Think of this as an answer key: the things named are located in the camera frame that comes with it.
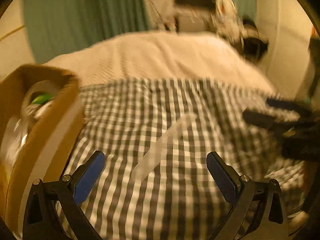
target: bedding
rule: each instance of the bedding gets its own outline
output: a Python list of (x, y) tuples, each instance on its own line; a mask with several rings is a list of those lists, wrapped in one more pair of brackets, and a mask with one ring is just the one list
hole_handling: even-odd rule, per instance
[(212, 33), (126, 33), (90, 48), (60, 55), (47, 65), (76, 72), (83, 86), (120, 78), (209, 77), (273, 93), (273, 85)]
[[(231, 208), (206, 168), (211, 151), (240, 175), (277, 179), (288, 215), (299, 211), (303, 163), (284, 160), (273, 135), (242, 118), (245, 108), (292, 118), (265, 105), (279, 95), (212, 78), (127, 78), (85, 86), (80, 96), (86, 123), (65, 174), (95, 150), (105, 153), (105, 169), (81, 205), (103, 239), (208, 239)], [(130, 173), (150, 143), (186, 113), (196, 121), (173, 141), (166, 159), (134, 183)], [(74, 237), (61, 208), (58, 213)]]

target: clutter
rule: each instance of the clutter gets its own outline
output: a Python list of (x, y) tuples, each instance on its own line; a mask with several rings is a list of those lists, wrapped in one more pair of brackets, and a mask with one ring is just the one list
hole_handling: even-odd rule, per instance
[(174, 0), (168, 10), (159, 10), (150, 0), (158, 30), (186, 33), (212, 32), (225, 39), (247, 61), (257, 64), (267, 53), (269, 39), (248, 16), (240, 19), (233, 0)]
[(286, 120), (246, 109), (243, 112), (246, 123), (273, 132), (282, 146), (281, 154), (284, 158), (320, 162), (319, 112), (313, 112), (309, 106), (294, 101), (268, 98), (266, 104), (273, 108), (295, 112), (300, 117)]
[(20, 118), (13, 116), (9, 119), (0, 147), (0, 160), (5, 163), (7, 178), (10, 178), (14, 163), (20, 149), (28, 139), (32, 126), (41, 119), (53, 101), (52, 94), (57, 95), (59, 89), (50, 81), (34, 84), (26, 93), (22, 104)]
[[(31, 91), (35, 84), (38, 89)], [(38, 109), (40, 119), (37, 115), (31, 118), (28, 106), (44, 93), (50, 94), (52, 99), (41, 108), (50, 107), (43, 114), (43, 109)], [(15, 161), (10, 176), (6, 171), (13, 161), (0, 159), (0, 216), (11, 231), (21, 236), (27, 199), (25, 191), (29, 192), (35, 178), (44, 182), (59, 179), (82, 129), (83, 109), (78, 78), (64, 69), (23, 65), (0, 82), (0, 105), (2, 141), (7, 141), (4, 133), (9, 120), (12, 117), (15, 117), (15, 123), (20, 120), (14, 130), (15, 138), (19, 140), (16, 146), (12, 145), (16, 158), (13, 154), (12, 160)]]

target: white wall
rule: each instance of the white wall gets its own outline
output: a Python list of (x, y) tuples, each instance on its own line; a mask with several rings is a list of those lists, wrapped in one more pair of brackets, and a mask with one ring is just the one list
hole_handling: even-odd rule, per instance
[(297, 0), (257, 0), (257, 27), (269, 38), (260, 68), (284, 96), (294, 98), (309, 63), (310, 19)]
[(5, 37), (23, 25), (22, 0), (13, 0), (0, 18), (0, 79), (20, 65), (35, 61), (25, 28)]

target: gingham fabric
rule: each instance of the gingham fabric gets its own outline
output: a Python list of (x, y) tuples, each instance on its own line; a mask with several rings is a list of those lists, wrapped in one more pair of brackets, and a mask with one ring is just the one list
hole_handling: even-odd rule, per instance
[[(65, 174), (95, 150), (105, 153), (105, 169), (81, 205), (95, 230), (103, 239), (208, 239), (231, 208), (206, 168), (211, 151), (240, 175), (277, 179), (288, 214), (296, 212), (302, 162), (284, 161), (272, 134), (242, 119), (246, 108), (288, 116), (266, 107), (268, 96), (209, 79), (128, 79), (83, 87), (86, 124)], [(166, 160), (134, 183), (130, 173), (150, 143), (190, 112), (197, 119), (173, 141)]]

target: white blanket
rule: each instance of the white blanket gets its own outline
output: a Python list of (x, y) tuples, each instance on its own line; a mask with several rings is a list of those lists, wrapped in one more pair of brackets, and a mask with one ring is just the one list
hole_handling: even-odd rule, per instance
[(82, 85), (120, 78), (208, 77), (274, 92), (268, 79), (212, 33), (127, 33), (47, 63), (76, 72)]

